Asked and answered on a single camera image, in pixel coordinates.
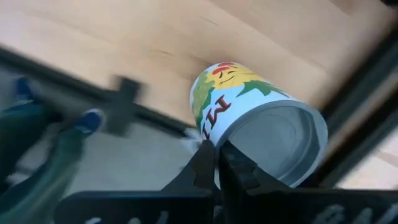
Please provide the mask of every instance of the can label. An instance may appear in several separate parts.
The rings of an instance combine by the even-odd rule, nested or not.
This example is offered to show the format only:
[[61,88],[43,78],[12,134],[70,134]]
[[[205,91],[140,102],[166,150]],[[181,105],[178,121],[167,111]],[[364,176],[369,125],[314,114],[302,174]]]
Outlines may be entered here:
[[191,89],[195,122],[204,139],[216,144],[226,128],[264,103],[292,99],[243,65],[223,62],[207,68]]

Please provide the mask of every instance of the wooden table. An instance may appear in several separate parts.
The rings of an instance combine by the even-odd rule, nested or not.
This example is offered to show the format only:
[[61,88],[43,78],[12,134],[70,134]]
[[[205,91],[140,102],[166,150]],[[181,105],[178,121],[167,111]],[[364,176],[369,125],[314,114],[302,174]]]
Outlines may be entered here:
[[396,21],[378,0],[1,0],[0,45],[104,88],[138,80],[141,104],[194,124],[207,66],[242,63],[319,108]]

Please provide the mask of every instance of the can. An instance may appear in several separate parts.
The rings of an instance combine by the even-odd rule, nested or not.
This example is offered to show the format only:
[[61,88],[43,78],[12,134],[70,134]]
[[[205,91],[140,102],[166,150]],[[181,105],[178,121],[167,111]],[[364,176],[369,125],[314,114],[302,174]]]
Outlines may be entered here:
[[190,106],[203,139],[217,150],[229,140],[291,187],[316,169],[327,148],[319,111],[235,62],[202,72],[191,87]]

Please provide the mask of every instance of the person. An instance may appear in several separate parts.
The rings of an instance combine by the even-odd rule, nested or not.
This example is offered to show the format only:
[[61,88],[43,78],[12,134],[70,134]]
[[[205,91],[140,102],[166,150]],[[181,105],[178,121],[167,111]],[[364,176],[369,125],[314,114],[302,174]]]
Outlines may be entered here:
[[[14,106],[0,112],[0,183],[14,172],[18,160],[47,126],[62,120],[41,102],[25,77],[15,81],[15,98]],[[75,175],[85,139],[98,132],[105,120],[101,110],[91,109],[61,130],[46,162],[27,180],[0,195],[0,223],[48,223]]]

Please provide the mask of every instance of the blue sneaker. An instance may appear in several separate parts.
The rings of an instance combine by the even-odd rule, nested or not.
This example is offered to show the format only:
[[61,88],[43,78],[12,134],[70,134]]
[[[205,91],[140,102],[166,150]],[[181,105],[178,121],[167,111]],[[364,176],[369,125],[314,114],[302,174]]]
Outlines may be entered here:
[[30,87],[29,79],[26,77],[21,77],[16,80],[15,95],[17,105],[24,105],[37,101],[37,97]]
[[91,109],[83,113],[74,125],[74,128],[79,129],[88,137],[95,132],[100,131],[106,122],[106,116],[100,109]]

